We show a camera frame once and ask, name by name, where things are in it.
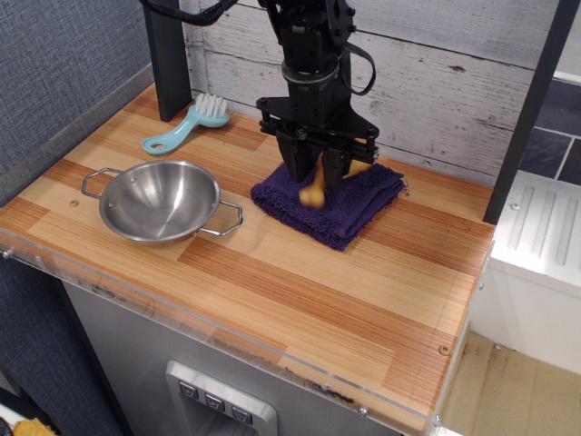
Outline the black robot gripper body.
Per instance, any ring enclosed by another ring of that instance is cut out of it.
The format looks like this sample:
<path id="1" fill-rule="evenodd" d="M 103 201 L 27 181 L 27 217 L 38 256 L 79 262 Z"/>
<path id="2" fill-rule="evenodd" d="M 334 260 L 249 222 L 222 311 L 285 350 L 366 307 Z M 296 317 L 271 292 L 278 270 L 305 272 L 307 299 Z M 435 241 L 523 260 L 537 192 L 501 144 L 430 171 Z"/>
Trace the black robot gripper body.
<path id="1" fill-rule="evenodd" d="M 377 159 L 379 128 L 358 115 L 351 107 L 352 89 L 348 74 L 337 74 L 326 82 L 288 82 L 284 97 L 261 97 L 264 133 L 276 137 L 279 129 L 305 129 L 312 149 L 349 150 L 352 160 L 372 164 Z"/>

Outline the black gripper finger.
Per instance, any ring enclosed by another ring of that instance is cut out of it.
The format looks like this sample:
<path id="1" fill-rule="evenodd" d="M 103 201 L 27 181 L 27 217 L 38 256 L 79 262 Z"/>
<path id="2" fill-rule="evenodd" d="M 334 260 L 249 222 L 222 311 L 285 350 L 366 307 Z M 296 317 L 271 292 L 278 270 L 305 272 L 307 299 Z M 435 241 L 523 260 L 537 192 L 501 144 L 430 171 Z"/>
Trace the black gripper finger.
<path id="1" fill-rule="evenodd" d="M 312 147 L 305 129 L 279 129 L 276 133 L 279 150 L 290 178 L 301 183 L 315 168 Z"/>
<path id="2" fill-rule="evenodd" d="M 328 148 L 323 152 L 322 165 L 326 188 L 336 190 L 349 172 L 352 153 L 349 150 Z"/>

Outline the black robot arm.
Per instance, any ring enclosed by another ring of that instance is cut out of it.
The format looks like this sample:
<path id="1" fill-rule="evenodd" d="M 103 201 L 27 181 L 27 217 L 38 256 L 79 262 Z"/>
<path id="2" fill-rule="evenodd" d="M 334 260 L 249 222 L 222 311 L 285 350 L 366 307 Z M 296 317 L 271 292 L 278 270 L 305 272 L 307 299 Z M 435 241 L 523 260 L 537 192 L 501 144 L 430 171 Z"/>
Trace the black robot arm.
<path id="1" fill-rule="evenodd" d="M 263 1 L 283 51 L 286 97 L 262 97 L 261 129 L 276 137 L 292 180 L 303 181 L 320 152 L 323 179 L 335 190 L 354 161 L 373 164 L 379 129 L 356 114 L 351 57 L 370 55 L 350 43 L 355 11 L 344 1 Z"/>

